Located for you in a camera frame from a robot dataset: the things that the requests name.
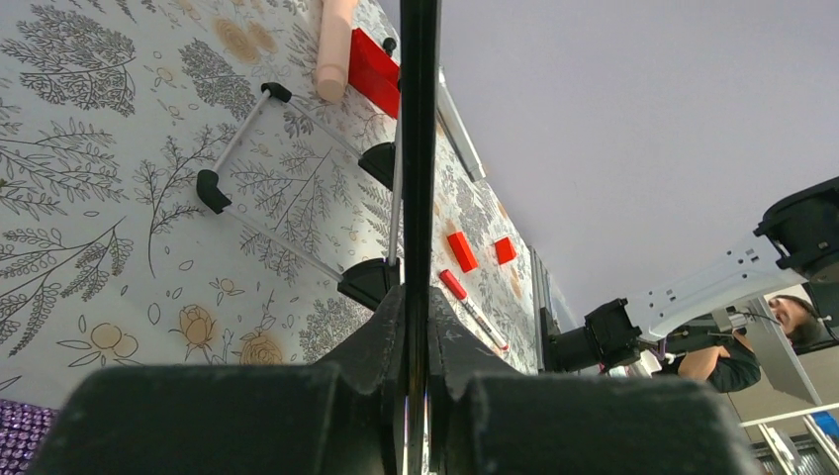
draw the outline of red marker cap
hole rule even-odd
[[[440,280],[446,284],[448,290],[457,297],[457,300],[463,300],[466,298],[466,290],[462,285],[460,285],[460,282],[457,281],[457,277],[455,277],[450,270],[446,269],[440,272]]]

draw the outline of person's hair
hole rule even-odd
[[[819,321],[820,317],[812,304],[800,297],[796,297],[795,295],[776,295],[775,298],[795,302],[802,307],[807,314],[807,320],[804,321],[804,323],[799,324],[795,327],[795,330],[793,330],[792,333],[787,335],[793,346],[810,346],[821,339],[822,331],[821,322]]]

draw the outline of red object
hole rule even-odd
[[[466,298],[466,290],[462,285],[460,285],[460,282],[457,281],[457,277],[455,277],[450,270],[446,269],[440,272],[440,280],[446,284],[448,290],[457,297],[457,300],[463,300]]]
[[[469,241],[466,240],[466,235],[462,231],[458,231],[448,237],[448,245],[454,251],[454,256],[457,257],[457,262],[460,264],[460,269],[464,272],[478,268],[478,259],[472,253],[469,247]]]
[[[361,29],[352,31],[349,85],[396,119],[399,113],[399,66]]]
[[[506,264],[515,259],[515,247],[509,237],[496,241],[496,254],[499,264]]]

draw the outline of floral pattern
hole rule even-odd
[[[359,150],[392,139],[394,121],[354,89],[340,104],[315,93],[320,14],[314,0],[4,7],[4,398],[55,408],[110,365],[309,363],[367,321],[335,282],[229,214],[208,213],[194,192],[197,172],[232,146],[220,187],[237,211],[338,271],[385,255],[390,192],[312,120],[269,102],[231,143],[266,81],[283,83]],[[377,42],[397,36],[375,0],[360,1],[355,27]],[[508,337],[502,357],[533,372],[524,243],[442,131],[436,162],[434,273],[455,272]],[[455,231],[467,235],[477,270],[457,267],[445,240]],[[499,266],[493,243],[504,237],[519,258]]]

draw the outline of marker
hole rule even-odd
[[[493,339],[493,343],[495,343],[501,351],[507,351],[510,349],[510,345],[504,341],[504,338],[501,336],[501,332],[496,330],[490,321],[485,319],[484,316],[478,312],[478,307],[472,303],[472,300],[468,295],[466,295],[466,290],[462,285],[460,285],[460,282],[457,281],[457,277],[455,277],[450,270],[446,269],[440,272],[440,280],[446,285],[446,287],[448,287],[448,290],[454,294],[454,297],[457,298],[464,307],[466,307],[466,311],[469,315],[471,315],[472,318],[475,319],[475,322],[478,323],[478,326]]]

